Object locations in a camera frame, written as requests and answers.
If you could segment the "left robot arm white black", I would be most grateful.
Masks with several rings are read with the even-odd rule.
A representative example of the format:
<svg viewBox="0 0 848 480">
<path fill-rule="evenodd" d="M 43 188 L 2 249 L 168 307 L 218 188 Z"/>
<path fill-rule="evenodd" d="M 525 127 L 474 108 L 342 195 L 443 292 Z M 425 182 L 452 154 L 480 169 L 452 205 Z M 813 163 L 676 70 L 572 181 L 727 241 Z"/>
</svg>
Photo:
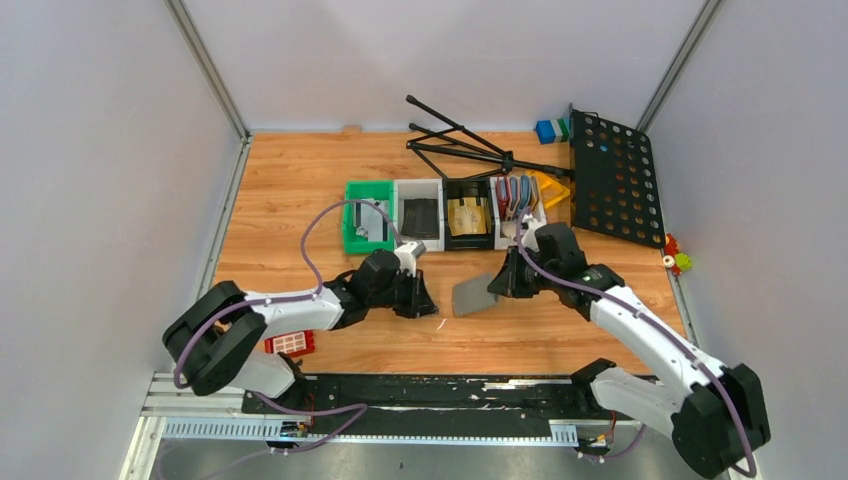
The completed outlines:
<svg viewBox="0 0 848 480">
<path fill-rule="evenodd" d="M 283 413 L 298 411 L 306 386 L 289 361 L 260 352 L 258 344 L 300 331 L 344 329 L 373 309 L 408 319 L 437 313 L 417 267 L 425 252 L 421 242 L 378 249 L 358 269 L 314 290 L 268 294 L 244 291 L 231 280 L 216 284 L 163 334 L 176 363 L 175 386 L 197 396 L 236 387 L 268 397 Z"/>
</svg>

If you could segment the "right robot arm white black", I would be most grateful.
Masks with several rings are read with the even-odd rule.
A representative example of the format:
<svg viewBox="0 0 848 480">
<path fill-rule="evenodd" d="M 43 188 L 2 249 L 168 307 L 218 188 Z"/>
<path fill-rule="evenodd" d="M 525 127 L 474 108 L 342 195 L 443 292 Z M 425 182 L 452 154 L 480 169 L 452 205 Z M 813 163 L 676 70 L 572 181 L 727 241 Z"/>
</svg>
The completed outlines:
<svg viewBox="0 0 848 480">
<path fill-rule="evenodd" d="M 625 280 L 591 264 L 565 223 L 527 216 L 509 228 L 512 246 L 489 292 L 507 298 L 555 293 L 647 366 L 654 381 L 598 359 L 574 373 L 571 403 L 584 417 L 622 413 L 670 439 L 692 471 L 713 479 L 734 470 L 754 479 L 756 449 L 771 439 L 762 383 L 744 363 L 728 366 L 654 314 Z"/>
</svg>

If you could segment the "grey card holder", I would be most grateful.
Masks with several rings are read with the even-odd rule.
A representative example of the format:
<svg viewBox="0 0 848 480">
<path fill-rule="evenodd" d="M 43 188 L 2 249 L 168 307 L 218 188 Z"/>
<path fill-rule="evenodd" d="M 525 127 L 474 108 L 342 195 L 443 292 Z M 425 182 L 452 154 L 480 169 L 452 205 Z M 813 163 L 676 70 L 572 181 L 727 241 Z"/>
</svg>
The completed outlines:
<svg viewBox="0 0 848 480">
<path fill-rule="evenodd" d="M 494 307 L 499 296 L 488 291 L 493 280 L 494 275 L 487 272 L 456 284 L 452 289 L 453 315 L 465 317 Z"/>
</svg>

